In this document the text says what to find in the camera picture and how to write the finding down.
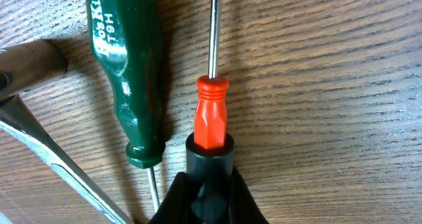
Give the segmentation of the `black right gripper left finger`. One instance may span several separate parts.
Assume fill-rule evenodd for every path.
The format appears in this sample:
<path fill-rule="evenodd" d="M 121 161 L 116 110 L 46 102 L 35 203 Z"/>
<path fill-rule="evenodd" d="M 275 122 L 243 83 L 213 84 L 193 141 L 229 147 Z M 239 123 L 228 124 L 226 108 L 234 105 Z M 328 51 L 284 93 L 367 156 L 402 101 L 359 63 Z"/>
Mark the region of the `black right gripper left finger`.
<path fill-rule="evenodd" d="M 185 173 L 176 174 L 163 202 L 148 224 L 188 223 L 188 195 Z"/>

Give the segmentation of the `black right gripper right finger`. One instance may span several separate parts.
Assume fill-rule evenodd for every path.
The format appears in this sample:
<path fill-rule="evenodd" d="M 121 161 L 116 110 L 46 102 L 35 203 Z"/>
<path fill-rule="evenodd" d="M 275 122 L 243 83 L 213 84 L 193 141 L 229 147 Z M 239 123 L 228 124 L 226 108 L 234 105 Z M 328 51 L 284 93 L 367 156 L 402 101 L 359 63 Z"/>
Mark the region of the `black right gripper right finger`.
<path fill-rule="evenodd" d="M 234 167 L 229 195 L 230 224 L 269 224 L 252 197 L 243 177 Z"/>

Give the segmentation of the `black red handle screwdriver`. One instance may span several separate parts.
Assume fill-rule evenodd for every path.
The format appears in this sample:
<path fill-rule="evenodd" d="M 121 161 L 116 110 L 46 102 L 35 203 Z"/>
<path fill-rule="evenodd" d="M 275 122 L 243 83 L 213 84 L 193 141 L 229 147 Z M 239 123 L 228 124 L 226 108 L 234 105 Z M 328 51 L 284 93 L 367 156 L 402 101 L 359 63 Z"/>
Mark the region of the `black red handle screwdriver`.
<path fill-rule="evenodd" d="M 228 79 L 218 75 L 222 0 L 211 0 L 208 72 L 196 82 L 194 132 L 186 141 L 194 223 L 227 223 L 233 146 L 226 145 Z"/>

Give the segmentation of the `green handle screwdriver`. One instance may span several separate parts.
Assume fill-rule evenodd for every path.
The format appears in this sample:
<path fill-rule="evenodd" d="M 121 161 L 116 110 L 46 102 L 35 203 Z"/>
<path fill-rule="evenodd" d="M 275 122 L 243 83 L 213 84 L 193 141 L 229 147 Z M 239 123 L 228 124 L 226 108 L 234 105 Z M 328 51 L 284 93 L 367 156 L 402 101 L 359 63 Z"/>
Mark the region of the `green handle screwdriver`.
<path fill-rule="evenodd" d="M 105 71 L 114 111 L 129 143 L 128 162 L 145 169 L 154 209 L 160 206 L 154 166 L 162 162 L 158 77 L 164 53 L 155 0 L 86 0 L 92 52 Z"/>

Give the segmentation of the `silver open-end wrench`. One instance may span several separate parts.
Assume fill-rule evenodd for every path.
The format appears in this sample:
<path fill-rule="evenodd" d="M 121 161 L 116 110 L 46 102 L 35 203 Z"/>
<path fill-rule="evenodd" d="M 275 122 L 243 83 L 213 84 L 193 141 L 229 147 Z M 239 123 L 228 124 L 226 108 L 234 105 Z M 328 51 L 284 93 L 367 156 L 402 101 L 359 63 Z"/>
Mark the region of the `silver open-end wrench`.
<path fill-rule="evenodd" d="M 51 138 L 19 96 L 61 78 L 67 68 L 62 52 L 45 40 L 2 48 L 1 130 L 25 144 L 112 223 L 132 223 Z"/>

